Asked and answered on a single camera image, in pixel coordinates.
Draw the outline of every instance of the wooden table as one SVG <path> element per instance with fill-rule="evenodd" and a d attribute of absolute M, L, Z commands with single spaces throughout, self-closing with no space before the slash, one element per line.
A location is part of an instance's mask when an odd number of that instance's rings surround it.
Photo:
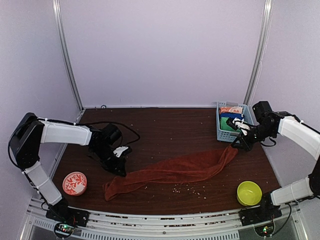
<path fill-rule="evenodd" d="M 117 108 L 87 109 L 82 123 L 96 121 L 121 122 L 135 129 L 141 140 L 131 145 L 127 172 L 178 157 L 228 146 L 217 141 L 214 108 Z M 123 127 L 123 142 L 135 136 Z M 263 193 L 279 188 L 273 169 L 260 144 L 252 151 L 239 151 L 221 173 L 209 180 L 184 184 L 148 184 L 132 193 L 106 201 L 102 185 L 114 175 L 87 157 L 88 148 L 69 144 L 59 163 L 53 182 L 70 206 L 119 214 L 172 215 L 218 212 L 241 208 L 237 187 L 242 181 L 254 181 Z M 88 187 L 81 196 L 64 194 L 62 182 L 71 172 L 86 175 Z"/>

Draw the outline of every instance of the red lid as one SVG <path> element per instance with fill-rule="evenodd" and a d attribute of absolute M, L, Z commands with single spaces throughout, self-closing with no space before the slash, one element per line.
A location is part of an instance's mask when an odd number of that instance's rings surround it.
<path fill-rule="evenodd" d="M 71 196 L 79 196 L 87 189 L 87 178 L 79 171 L 68 174 L 62 183 L 63 190 Z"/>

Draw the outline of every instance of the red towel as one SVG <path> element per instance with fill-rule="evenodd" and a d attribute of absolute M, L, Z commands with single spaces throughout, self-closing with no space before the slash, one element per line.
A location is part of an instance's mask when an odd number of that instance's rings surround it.
<path fill-rule="evenodd" d="M 163 160 L 145 169 L 116 176 L 103 185 L 106 201 L 118 194 L 133 192 L 147 183 L 177 184 L 204 181 L 221 172 L 237 155 L 238 149 L 214 149 Z"/>

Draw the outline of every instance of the white wall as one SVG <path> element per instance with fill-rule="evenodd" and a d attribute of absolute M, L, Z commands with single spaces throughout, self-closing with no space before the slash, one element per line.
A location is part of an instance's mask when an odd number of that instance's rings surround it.
<path fill-rule="evenodd" d="M 0 0 L 0 239 L 17 239 L 33 190 L 7 156 L 27 112 L 74 121 L 76 101 L 63 62 L 51 0 Z M 41 147 L 48 171 L 59 144 Z"/>
<path fill-rule="evenodd" d="M 85 107 L 243 102 L 263 0 L 64 0 Z"/>
<path fill-rule="evenodd" d="M 274 1 L 267 49 L 253 104 L 269 101 L 274 111 L 296 114 L 320 130 L 320 1 Z M 278 137 L 266 154 L 282 186 L 306 177 L 315 161 L 295 143 Z M 305 201 L 302 212 L 312 240 L 320 235 L 320 200 Z"/>

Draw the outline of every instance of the yellow bowl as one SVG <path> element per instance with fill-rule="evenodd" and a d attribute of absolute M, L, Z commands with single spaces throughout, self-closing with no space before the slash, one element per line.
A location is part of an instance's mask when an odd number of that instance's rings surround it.
<path fill-rule="evenodd" d="M 246 207 L 257 205 L 262 197 L 261 188 L 253 181 L 240 183 L 236 193 L 236 199 Z"/>

